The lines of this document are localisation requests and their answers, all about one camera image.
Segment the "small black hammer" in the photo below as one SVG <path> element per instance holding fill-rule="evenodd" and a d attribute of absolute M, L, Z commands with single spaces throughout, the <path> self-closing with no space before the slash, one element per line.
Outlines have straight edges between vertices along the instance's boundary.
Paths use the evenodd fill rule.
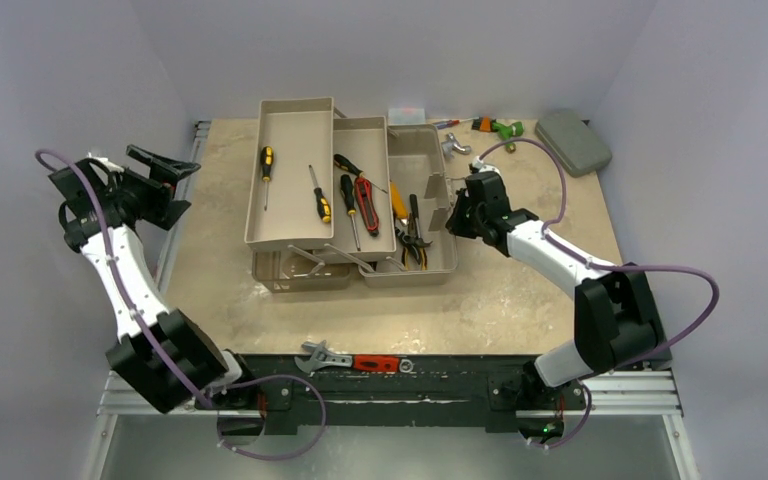
<path fill-rule="evenodd" d="M 420 249 L 424 250 L 430 246 L 429 242 L 426 242 L 422 238 L 422 230 L 419 219 L 419 201 L 416 194 L 410 194 L 409 197 L 410 213 L 408 219 L 408 236 L 412 240 L 412 244 Z"/>

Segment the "orange utility knife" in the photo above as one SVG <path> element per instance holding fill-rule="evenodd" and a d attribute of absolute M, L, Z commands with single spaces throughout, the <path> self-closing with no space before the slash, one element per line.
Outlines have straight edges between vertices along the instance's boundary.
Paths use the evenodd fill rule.
<path fill-rule="evenodd" d="M 409 220 L 409 210 L 396 184 L 390 181 L 389 187 L 393 215 L 402 225 L 406 226 Z"/>

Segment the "yellow black pliers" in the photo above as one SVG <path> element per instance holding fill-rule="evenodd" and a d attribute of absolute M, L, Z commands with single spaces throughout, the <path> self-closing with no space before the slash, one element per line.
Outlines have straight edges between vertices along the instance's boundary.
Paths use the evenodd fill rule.
<path fill-rule="evenodd" d="M 401 264 L 405 270 L 412 268 L 425 271 L 428 269 L 426 250 L 416 245 L 404 245 L 401 253 Z"/>

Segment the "black yellow stubby screwdriver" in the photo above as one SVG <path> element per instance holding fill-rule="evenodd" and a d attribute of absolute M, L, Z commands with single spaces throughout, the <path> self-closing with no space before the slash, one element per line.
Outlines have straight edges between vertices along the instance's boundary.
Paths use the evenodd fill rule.
<path fill-rule="evenodd" d="M 263 199 L 263 210 L 268 210 L 268 202 L 269 202 L 269 190 L 271 185 L 271 179 L 272 179 L 272 169 L 273 169 L 273 163 L 274 163 L 274 149 L 267 145 L 264 146 L 259 154 L 259 165 L 261 169 L 261 180 L 264 183 L 264 199 Z"/>

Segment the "red black utility knife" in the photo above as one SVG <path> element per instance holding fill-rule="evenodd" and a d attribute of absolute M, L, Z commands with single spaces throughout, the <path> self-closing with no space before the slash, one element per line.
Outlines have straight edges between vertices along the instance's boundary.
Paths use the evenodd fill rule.
<path fill-rule="evenodd" d="M 364 177 L 358 176 L 354 181 L 355 199 L 363 219 L 366 231 L 372 237 L 379 236 L 379 218 L 373 202 L 371 183 Z"/>

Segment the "black long screwdriver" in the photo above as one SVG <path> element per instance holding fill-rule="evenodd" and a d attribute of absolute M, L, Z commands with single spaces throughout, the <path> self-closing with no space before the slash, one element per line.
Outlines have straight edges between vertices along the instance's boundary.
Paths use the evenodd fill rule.
<path fill-rule="evenodd" d="M 340 194 L 343 199 L 343 202 L 347 211 L 347 215 L 350 218 L 355 247 L 357 251 L 360 251 L 361 245 L 360 245 L 358 228 L 356 223 L 357 209 L 356 209 L 356 202 L 355 202 L 355 197 L 353 193 L 354 184 L 349 174 L 342 174 L 340 176 L 339 186 L 340 186 Z"/>

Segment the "black thin screwdriver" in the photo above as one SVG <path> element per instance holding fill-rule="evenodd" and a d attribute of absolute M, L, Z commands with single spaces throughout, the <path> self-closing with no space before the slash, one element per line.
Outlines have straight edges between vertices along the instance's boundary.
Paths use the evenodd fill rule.
<path fill-rule="evenodd" d="M 351 160 L 348 159 L 348 157 L 346 157 L 346 156 L 344 156 L 342 154 L 334 154 L 333 155 L 333 161 L 334 161 L 335 167 L 337 167 L 338 169 L 347 172 L 347 174 L 349 174 L 349 175 L 355 175 L 355 177 L 356 177 L 355 181 L 351 180 L 351 177 L 349 178 L 349 183 L 348 183 L 349 190 L 348 191 L 351 192 L 352 196 L 356 196 L 356 192 L 358 191 L 357 190 L 357 186 L 356 186 L 356 184 L 357 184 L 356 180 L 357 179 L 365 179 L 366 178 L 365 177 L 365 172 L 362 169 L 360 169 L 359 167 L 357 167 L 354 163 L 352 163 Z M 341 177 L 340 178 L 341 192 L 344 190 L 343 189 L 343 185 L 345 184 L 345 182 L 343 182 L 342 180 L 343 180 L 343 178 Z M 364 181 L 366 181 L 366 183 L 369 184 L 368 186 L 370 188 L 374 187 L 375 189 L 380 190 L 381 192 L 383 192 L 385 194 L 389 194 L 390 193 L 389 190 L 384 189 L 383 187 L 379 186 L 378 184 L 372 182 L 371 180 L 366 179 Z"/>

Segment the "beige translucent plastic toolbox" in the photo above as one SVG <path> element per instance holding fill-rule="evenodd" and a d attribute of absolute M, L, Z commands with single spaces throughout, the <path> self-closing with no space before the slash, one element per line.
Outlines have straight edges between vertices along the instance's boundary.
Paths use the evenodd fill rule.
<path fill-rule="evenodd" d="M 440 285 L 458 265 L 437 129 L 349 117 L 330 97 L 264 100 L 244 241 L 275 293 Z"/>

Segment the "black yellow short screwdriver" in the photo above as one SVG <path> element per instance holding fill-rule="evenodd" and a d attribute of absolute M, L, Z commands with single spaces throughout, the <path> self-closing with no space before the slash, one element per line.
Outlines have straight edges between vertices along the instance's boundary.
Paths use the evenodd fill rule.
<path fill-rule="evenodd" d="M 323 223 L 329 224 L 332 219 L 330 204 L 325 197 L 323 189 L 319 185 L 313 166 L 309 165 L 308 170 L 313 184 L 313 193 L 316 200 L 317 215 Z"/>

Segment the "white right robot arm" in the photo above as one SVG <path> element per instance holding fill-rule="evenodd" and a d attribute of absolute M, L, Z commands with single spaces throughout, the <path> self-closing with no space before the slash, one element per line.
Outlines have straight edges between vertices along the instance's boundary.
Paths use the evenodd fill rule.
<path fill-rule="evenodd" d="M 536 407 L 561 387 L 651 352 L 665 341 L 648 279 L 630 266 L 596 266 L 583 250 L 558 238 L 527 209 L 510 206 L 500 174 L 473 173 L 446 223 L 454 236 L 481 239 L 534 269 L 574 304 L 573 338 L 523 367 L 521 392 Z"/>

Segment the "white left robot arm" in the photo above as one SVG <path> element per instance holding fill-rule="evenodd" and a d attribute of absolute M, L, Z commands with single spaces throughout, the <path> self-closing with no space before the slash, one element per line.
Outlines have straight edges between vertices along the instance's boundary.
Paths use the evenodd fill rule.
<path fill-rule="evenodd" d="M 135 145 L 126 154 L 147 174 L 105 157 L 72 161 L 50 149 L 35 153 L 63 197 L 58 222 L 65 243 L 93 267 L 112 306 L 117 334 L 106 353 L 109 367 L 161 413 L 189 400 L 210 406 L 209 393 L 218 389 L 232 408 L 247 408 L 258 382 L 162 297 L 136 232 L 140 221 L 163 230 L 176 225 L 191 205 L 177 198 L 177 186 L 200 166 Z"/>

